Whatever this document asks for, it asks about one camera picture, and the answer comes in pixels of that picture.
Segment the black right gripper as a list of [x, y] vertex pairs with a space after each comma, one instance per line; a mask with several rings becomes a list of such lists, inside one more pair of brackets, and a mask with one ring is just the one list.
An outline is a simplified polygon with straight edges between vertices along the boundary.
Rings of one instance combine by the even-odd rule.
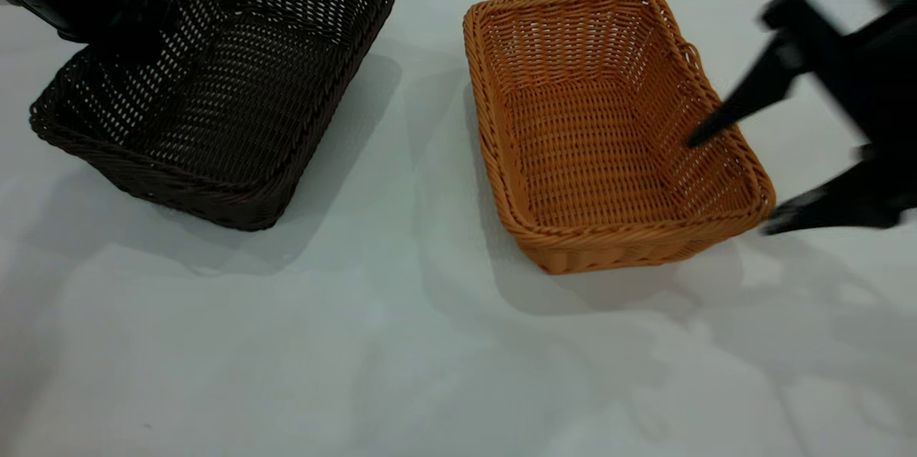
[[[771, 0], [761, 14], [775, 38], [740, 83], [686, 140], [694, 149], [783, 101], [797, 76], [813, 73], [877, 154], [915, 157], [915, 0], [901, 0], [856, 32], [840, 33], [808, 0]], [[780, 203], [766, 236], [851, 226], [891, 229], [915, 208], [915, 168], [862, 160]]]

